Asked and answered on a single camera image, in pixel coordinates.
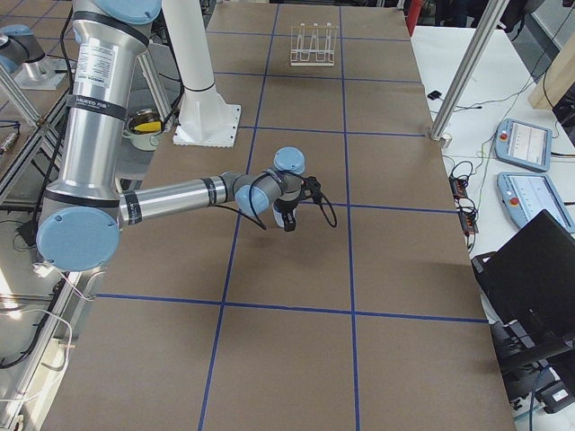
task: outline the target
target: white cable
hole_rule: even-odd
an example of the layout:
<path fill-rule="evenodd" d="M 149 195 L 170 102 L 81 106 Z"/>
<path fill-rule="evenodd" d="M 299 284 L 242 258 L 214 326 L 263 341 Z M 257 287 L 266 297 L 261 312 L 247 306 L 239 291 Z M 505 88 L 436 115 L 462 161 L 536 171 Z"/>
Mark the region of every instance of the white cable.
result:
<path fill-rule="evenodd" d="M 58 270 L 58 268 L 54 268 L 54 269 L 55 269 L 56 272 L 57 272 L 60 276 L 62 276 L 62 278 L 64 278 L 65 281 L 72 287 L 72 289 L 74 290 L 74 293 L 75 293 L 76 296 L 78 296 L 79 298 L 84 299 L 85 301 L 88 301 L 88 302 L 93 302 L 93 301 L 95 301 L 95 299 L 96 299 L 95 296 L 86 296 L 86 295 L 84 295 L 82 292 L 80 292 L 80 289 L 78 289 L 78 288 L 75 286 L 75 284 L 72 283 L 72 282 L 70 281 L 70 279 L 69 279 L 63 272 L 60 272 L 60 270 Z"/>
<path fill-rule="evenodd" d="M 49 312 L 47 310 L 41 310 L 40 308 L 35 308 L 33 310 L 27 310 L 27 311 L 18 312 L 18 313 L 25 314 L 26 312 L 43 312 L 45 314 L 52 316 L 54 319 L 61 321 L 62 323 L 64 323 L 68 327 L 68 344 L 66 345 L 66 353 L 64 355 L 64 366 L 62 367 L 62 370 L 59 371 L 58 376 L 56 376 L 54 379 L 52 379 L 48 384 L 45 384 L 44 387 L 40 391 L 36 392 L 34 395 L 32 395 L 30 397 L 26 397 L 26 398 L 14 398 L 14 399 L 7 399 L 7 400 L 0 399 L 0 402 L 13 402 L 13 401 L 29 402 L 32 400 L 36 400 L 40 395 L 44 394 L 45 392 L 50 391 L 52 389 L 52 387 L 62 379 L 62 377 L 64 376 L 64 373 L 66 372 L 66 369 L 68 368 L 68 363 L 70 362 L 70 348 L 72 348 L 72 325 L 70 325 L 69 322 L 65 321 L 64 319 L 62 319 L 60 316 L 57 316 L 53 312 Z M 4 315 L 4 316 L 9 316 L 11 314 L 12 314 L 11 312 L 0 312 L 0 315 Z"/>

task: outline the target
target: small black object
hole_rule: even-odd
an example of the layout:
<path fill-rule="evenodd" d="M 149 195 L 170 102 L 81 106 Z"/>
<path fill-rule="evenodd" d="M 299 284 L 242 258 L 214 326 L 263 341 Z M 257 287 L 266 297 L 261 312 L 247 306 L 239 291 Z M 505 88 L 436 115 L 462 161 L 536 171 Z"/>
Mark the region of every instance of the small black object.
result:
<path fill-rule="evenodd" d="M 441 97 L 441 92 L 438 92 L 437 90 L 434 90 L 433 92 L 431 92 L 430 94 L 428 94 L 428 99 L 434 101 L 435 99 L 438 99 Z"/>
<path fill-rule="evenodd" d="M 297 221 L 296 217 L 294 216 L 294 210 L 296 209 L 297 204 L 299 203 L 300 197 L 301 193 L 299 197 L 297 197 L 297 199 L 295 200 L 286 201 L 276 199 L 276 201 L 273 204 L 274 209 L 279 211 L 279 213 L 281 214 L 281 219 L 284 222 L 285 232 L 294 232 L 296 230 Z"/>
<path fill-rule="evenodd" d="M 33 247 L 36 245 L 36 234 L 34 230 L 34 223 L 30 220 L 30 222 L 24 223 L 22 226 L 19 226 L 16 231 L 22 237 L 24 242 L 29 247 Z"/>

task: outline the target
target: robotic arm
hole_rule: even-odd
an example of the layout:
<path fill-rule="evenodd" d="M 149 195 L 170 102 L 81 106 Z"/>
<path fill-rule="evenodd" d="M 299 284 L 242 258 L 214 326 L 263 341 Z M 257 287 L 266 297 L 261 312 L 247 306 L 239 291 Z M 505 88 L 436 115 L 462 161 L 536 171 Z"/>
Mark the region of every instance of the robotic arm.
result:
<path fill-rule="evenodd" d="M 0 66 L 9 74 L 22 66 L 34 82 L 45 81 L 55 74 L 32 31 L 21 24 L 0 28 Z"/>
<path fill-rule="evenodd" d="M 164 5 L 166 20 L 168 15 L 177 14 L 176 0 L 171 1 Z M 203 38 L 194 38 L 194 46 L 199 45 L 198 50 L 208 56 L 199 66 L 203 70 L 200 78 L 207 82 L 205 63 L 209 63 L 209 55 L 199 2 L 177 1 L 177 7 L 186 6 L 197 11 L 193 15 L 196 21 L 188 25 L 201 26 Z M 74 91 L 68 100 L 64 157 L 58 179 L 48 185 L 44 194 L 37 235 L 38 250 L 47 262 L 67 271 L 97 268 L 115 252 L 123 225 L 234 199 L 248 216 L 255 216 L 274 203 L 287 231 L 295 228 L 293 209 L 299 201 L 313 198 L 315 203 L 320 199 L 321 204 L 319 183 L 313 183 L 312 177 L 301 177 L 305 158 L 293 147 L 279 150 L 273 167 L 257 177 L 227 172 L 168 187 L 127 191 L 119 196 L 114 187 L 114 171 L 129 89 L 137 56 L 147 50 L 151 23 L 160 12 L 161 0 L 75 0 L 74 9 L 80 52 Z M 177 30 L 181 40 L 184 29 Z M 208 81 L 213 83 L 211 67 L 208 77 L 209 74 Z M 204 105 L 208 108 L 223 101 L 213 84 L 192 90 L 186 77 L 182 79 L 186 95 L 188 92 L 190 97 L 197 92 L 207 95 L 208 102 Z M 188 100 L 186 110 L 184 99 L 182 113 L 188 115 L 196 110 L 200 114 L 199 105 Z M 221 118 L 228 113 L 227 108 L 226 105 L 212 111 Z M 239 108 L 234 107 L 233 111 L 239 115 L 235 113 Z M 217 129 L 215 124 L 208 121 L 199 128 L 199 134 Z M 181 128 L 188 125 L 181 120 Z M 187 130 L 181 128 L 180 135 L 198 131 L 193 124 Z"/>

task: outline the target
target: metal pole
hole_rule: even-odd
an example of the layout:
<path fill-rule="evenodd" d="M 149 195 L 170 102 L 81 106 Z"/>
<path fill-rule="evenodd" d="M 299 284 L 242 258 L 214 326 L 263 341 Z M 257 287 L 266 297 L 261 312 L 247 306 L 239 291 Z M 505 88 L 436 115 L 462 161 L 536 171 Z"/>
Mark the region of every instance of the metal pole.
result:
<path fill-rule="evenodd" d="M 442 141 L 444 147 L 447 147 L 451 141 L 450 137 L 443 136 L 447 122 L 451 118 L 451 114 L 453 114 L 471 78 L 471 74 L 477 66 L 485 47 L 489 43 L 493 30 L 495 30 L 496 25 L 499 23 L 500 17 L 503 15 L 503 11 L 505 11 L 508 3 L 509 0 L 490 0 L 487 4 L 487 8 L 483 13 L 477 30 L 473 34 L 473 38 L 471 42 L 469 42 L 469 47 L 467 47 L 464 58 L 449 86 L 445 101 L 441 105 L 441 109 L 433 122 L 433 126 L 431 126 L 429 130 L 429 137 L 436 141 Z"/>
<path fill-rule="evenodd" d="M 36 108 L 30 103 L 26 98 L 18 84 L 12 79 L 10 74 L 0 66 L 0 86 L 4 89 L 8 98 L 16 106 L 16 109 L 20 111 L 26 122 L 37 127 L 38 120 L 40 119 L 40 114 L 36 111 Z"/>
<path fill-rule="evenodd" d="M 140 67 L 142 68 L 142 74 L 146 79 L 147 86 L 152 93 L 154 98 L 155 106 L 158 109 L 158 113 L 162 119 L 165 119 L 170 113 L 170 102 L 168 101 L 168 96 L 165 93 L 164 86 L 160 81 L 160 76 L 155 68 L 154 60 L 150 55 L 150 51 L 146 51 L 144 54 L 137 58 Z"/>

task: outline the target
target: electronic component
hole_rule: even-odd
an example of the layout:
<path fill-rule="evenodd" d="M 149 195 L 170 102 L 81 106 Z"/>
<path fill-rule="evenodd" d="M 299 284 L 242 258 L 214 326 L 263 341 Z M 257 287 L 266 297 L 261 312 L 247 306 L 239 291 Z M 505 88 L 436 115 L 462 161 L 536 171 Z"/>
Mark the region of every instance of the electronic component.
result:
<path fill-rule="evenodd" d="M 575 223 L 551 179 L 544 173 L 502 172 L 497 177 L 503 204 L 513 222 L 523 227 L 546 209 L 567 232 L 575 233 Z"/>
<path fill-rule="evenodd" d="M 437 90 L 434 90 L 433 92 L 428 94 L 428 99 L 430 99 L 431 101 L 434 101 L 435 99 L 439 99 L 440 97 L 441 97 L 441 92 L 438 92 Z"/>
<path fill-rule="evenodd" d="M 11 132 L 2 140 L 2 143 L 0 144 L 0 155 L 10 150 L 16 144 L 18 136 L 20 136 L 20 132 Z"/>
<path fill-rule="evenodd" d="M 466 187 L 465 180 L 450 177 L 449 187 L 451 188 L 451 193 L 453 194 L 453 198 L 455 200 L 467 198 L 467 190 L 465 189 Z"/>
<path fill-rule="evenodd" d="M 495 135 L 495 154 L 503 162 L 537 172 L 549 171 L 553 132 L 516 119 L 501 121 Z"/>
<path fill-rule="evenodd" d="M 460 209 L 457 212 L 459 216 L 459 223 L 461 224 L 461 229 L 464 231 L 465 236 L 478 233 L 477 225 L 475 224 L 475 215 Z"/>

